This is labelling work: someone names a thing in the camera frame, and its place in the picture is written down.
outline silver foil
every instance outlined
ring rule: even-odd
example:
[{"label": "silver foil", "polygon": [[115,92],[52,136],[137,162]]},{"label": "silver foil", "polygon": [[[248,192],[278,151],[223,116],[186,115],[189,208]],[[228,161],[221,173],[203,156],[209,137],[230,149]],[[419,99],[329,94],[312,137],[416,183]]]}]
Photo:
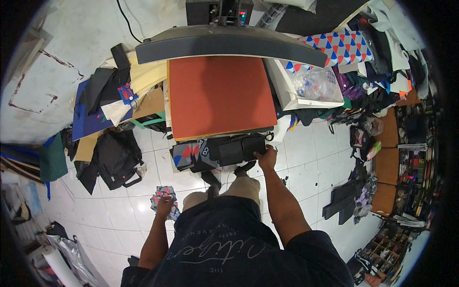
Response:
[{"label": "silver foil", "polygon": [[51,245],[59,249],[64,254],[65,259],[70,264],[72,272],[83,283],[90,284],[92,287],[102,287],[94,278],[91,272],[83,264],[81,253],[78,246],[72,240],[60,237],[58,235],[46,235]]}]

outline power cable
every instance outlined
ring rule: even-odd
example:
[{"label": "power cable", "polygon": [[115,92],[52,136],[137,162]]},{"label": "power cable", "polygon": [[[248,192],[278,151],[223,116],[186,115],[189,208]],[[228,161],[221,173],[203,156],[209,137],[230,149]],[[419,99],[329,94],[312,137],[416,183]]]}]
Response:
[{"label": "power cable", "polygon": [[137,38],[134,36],[134,34],[132,33],[131,24],[129,23],[128,18],[126,17],[126,15],[124,14],[123,10],[121,9],[121,5],[119,4],[119,0],[116,0],[116,2],[118,3],[118,8],[119,8],[121,14],[123,15],[124,19],[126,19],[126,22],[128,23],[129,32],[131,32],[132,37],[133,37],[134,39],[136,39],[137,42],[142,43],[142,42],[141,42],[139,39],[137,39]]}]

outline person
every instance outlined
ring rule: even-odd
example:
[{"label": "person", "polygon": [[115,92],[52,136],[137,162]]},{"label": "person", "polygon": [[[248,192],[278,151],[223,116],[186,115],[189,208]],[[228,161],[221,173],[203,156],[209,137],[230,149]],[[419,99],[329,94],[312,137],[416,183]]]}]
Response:
[{"label": "person", "polygon": [[121,286],[354,286],[330,237],[311,230],[298,201],[274,171],[277,151],[267,148],[265,155],[254,154],[285,250],[261,222],[260,182],[237,169],[222,195],[207,200],[200,192],[184,199],[169,248],[165,220],[173,200],[160,200],[139,266],[124,269]]}]

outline roll of fabric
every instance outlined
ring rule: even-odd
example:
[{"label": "roll of fabric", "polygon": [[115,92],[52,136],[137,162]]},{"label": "roll of fabric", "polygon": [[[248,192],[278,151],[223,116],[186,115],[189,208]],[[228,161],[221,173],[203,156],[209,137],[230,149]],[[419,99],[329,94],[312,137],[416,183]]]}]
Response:
[{"label": "roll of fabric", "polygon": [[47,246],[42,254],[63,285],[66,287],[82,287],[80,281],[65,263],[59,250],[52,246]]}]

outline white box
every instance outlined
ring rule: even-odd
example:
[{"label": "white box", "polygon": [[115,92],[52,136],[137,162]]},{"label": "white box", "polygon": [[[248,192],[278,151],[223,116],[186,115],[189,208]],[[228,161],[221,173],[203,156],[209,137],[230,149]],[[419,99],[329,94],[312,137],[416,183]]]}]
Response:
[{"label": "white box", "polygon": [[301,98],[297,95],[297,91],[295,91],[287,72],[284,67],[282,67],[279,60],[265,59],[265,63],[268,75],[273,82],[277,98],[279,99],[280,106],[283,111],[301,108],[333,108],[344,105],[344,100],[338,84],[336,85],[339,91],[340,99],[337,102],[313,101]]}]

